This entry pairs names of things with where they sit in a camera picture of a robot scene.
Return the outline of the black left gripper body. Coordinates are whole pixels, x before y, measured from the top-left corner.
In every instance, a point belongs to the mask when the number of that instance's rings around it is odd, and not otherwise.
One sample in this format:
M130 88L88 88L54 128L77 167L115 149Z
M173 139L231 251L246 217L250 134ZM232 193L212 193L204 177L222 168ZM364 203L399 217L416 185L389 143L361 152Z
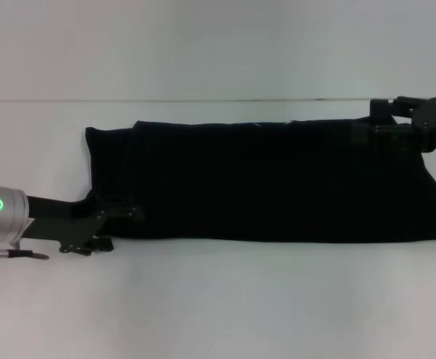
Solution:
M23 236L59 242L61 253L76 253L76 246L101 236L106 220L90 199L66 202L29 196L28 205L31 224Z

